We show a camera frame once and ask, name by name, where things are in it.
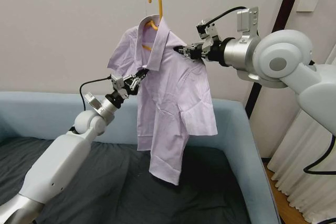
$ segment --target bed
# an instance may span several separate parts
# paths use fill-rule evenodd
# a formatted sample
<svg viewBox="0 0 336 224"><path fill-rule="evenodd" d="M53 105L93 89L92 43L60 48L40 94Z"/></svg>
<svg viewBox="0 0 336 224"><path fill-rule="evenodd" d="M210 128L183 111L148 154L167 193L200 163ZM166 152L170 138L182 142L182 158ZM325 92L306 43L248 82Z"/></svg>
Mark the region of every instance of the bed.
<svg viewBox="0 0 336 224"><path fill-rule="evenodd" d="M37 223L281 223L242 104L213 105L218 135L191 136L176 187L149 174L150 153L136 151L137 100L127 100ZM0 92L0 204L81 110L76 94Z"/></svg>

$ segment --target white curtain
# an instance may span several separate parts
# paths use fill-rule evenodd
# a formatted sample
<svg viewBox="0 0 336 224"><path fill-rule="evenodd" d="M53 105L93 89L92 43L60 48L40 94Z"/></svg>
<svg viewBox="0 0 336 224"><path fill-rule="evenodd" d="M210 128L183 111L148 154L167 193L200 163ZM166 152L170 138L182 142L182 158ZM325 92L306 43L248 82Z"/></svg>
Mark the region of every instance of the white curtain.
<svg viewBox="0 0 336 224"><path fill-rule="evenodd" d="M326 63L336 65L336 45ZM277 180L278 190L289 196L289 205L313 224L336 217L336 175L310 175L303 168L317 160L330 142L331 133L300 111L267 165L275 172L271 179ZM336 150L311 170L336 170Z"/></svg>

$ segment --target black wire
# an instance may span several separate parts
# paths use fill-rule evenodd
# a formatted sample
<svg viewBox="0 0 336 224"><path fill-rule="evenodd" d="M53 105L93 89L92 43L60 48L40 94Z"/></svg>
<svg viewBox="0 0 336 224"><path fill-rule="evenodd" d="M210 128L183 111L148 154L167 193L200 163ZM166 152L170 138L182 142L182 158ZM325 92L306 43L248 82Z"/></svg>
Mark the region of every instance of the black wire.
<svg viewBox="0 0 336 224"><path fill-rule="evenodd" d="M109 75L109 76L107 76L106 78L103 78L103 79L98 79L98 80L93 80L93 81L84 82L84 83L80 86L80 88L79 88L79 94L80 94L80 97L82 98L84 111L86 110L86 106L85 106L85 101L84 101L84 97L83 97L83 94L82 94L82 88L83 88L83 86L86 85L86 84L89 84L89 83L98 82L98 81L105 81L105 80L111 80L111 75Z"/></svg>
<svg viewBox="0 0 336 224"><path fill-rule="evenodd" d="M207 22L204 26L206 27L206 26L210 25L211 23L215 22L216 20L218 20L218 19L224 17L226 14L229 14L229 13L231 13L231 12L234 12L235 10L242 10L242 9L246 9L246 7L243 7L243 6L237 6L237 7L231 8L230 10L227 10L226 12L220 14L219 16L217 16L217 17L211 19L211 20L210 20L209 22Z"/></svg>
<svg viewBox="0 0 336 224"><path fill-rule="evenodd" d="M317 224L330 224L330 223L336 223L336 218L331 218L331 219L328 219L328 220L324 220L324 221L321 221Z"/></svg>
<svg viewBox="0 0 336 224"><path fill-rule="evenodd" d="M311 168L313 168L314 166L317 166L318 164L320 164L323 160L326 159L326 157L328 157L328 155L331 153L332 149L334 148L335 146L335 136L333 135L332 138L331 138L331 143L327 149L327 151L318 159L316 160L314 163L306 166L303 171L305 173L308 173L308 174L315 174L315 175L336 175L336 171L325 171L325 170L322 170L322 171L317 171L317 170L309 170Z"/></svg>

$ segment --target short sleeve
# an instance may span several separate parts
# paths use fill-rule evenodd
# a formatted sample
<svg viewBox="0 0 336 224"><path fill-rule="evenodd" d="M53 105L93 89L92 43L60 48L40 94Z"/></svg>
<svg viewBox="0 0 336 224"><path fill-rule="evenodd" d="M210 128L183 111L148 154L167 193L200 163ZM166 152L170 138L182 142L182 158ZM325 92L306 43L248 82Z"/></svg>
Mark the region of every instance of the short sleeve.
<svg viewBox="0 0 336 224"><path fill-rule="evenodd" d="M178 107L189 135L217 135L205 65L188 72L178 85Z"/></svg>
<svg viewBox="0 0 336 224"><path fill-rule="evenodd" d="M134 68L135 39L132 38L131 33L130 29L122 35L107 65L121 76L135 72L135 69L132 69Z"/></svg>

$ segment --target shirt collar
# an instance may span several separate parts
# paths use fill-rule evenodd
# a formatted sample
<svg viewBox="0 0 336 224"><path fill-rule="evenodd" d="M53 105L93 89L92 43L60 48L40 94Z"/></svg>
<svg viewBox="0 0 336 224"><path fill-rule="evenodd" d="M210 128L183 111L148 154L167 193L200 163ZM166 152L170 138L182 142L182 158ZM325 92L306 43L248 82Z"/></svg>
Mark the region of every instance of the shirt collar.
<svg viewBox="0 0 336 224"><path fill-rule="evenodd" d="M142 48L142 43L143 43L143 32L144 29L152 29L153 34L155 34L155 30L151 27L145 27L145 24L148 23L149 21L153 20L155 24L159 24L159 28L156 32L154 44L152 47L151 54L149 56L148 62L144 62L145 59L143 57L143 48ZM146 68L149 70L154 70L158 71L160 69L160 64L163 56L163 51L167 42L167 38L169 35L170 29L168 28L164 18L162 17L160 21L159 15L151 15L146 18L144 18L138 27L138 36L136 39L137 43L137 49L135 51L136 53L136 60L139 64L146 65Z"/></svg>

